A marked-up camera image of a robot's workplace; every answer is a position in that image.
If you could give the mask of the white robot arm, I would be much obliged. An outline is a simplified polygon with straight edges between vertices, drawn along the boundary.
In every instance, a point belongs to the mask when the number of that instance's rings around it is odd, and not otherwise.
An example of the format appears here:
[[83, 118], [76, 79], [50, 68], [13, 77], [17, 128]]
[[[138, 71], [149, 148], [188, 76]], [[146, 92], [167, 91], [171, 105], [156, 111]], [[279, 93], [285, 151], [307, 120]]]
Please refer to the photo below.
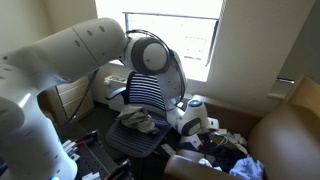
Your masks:
[[148, 31], [141, 37], [125, 32], [112, 18], [92, 19], [1, 55], [0, 156], [7, 165], [1, 180], [76, 179], [78, 166], [37, 96], [113, 60], [157, 78], [167, 122], [179, 134], [190, 137], [218, 127], [199, 100], [190, 100], [185, 110], [177, 107], [186, 77], [178, 54], [163, 40]]

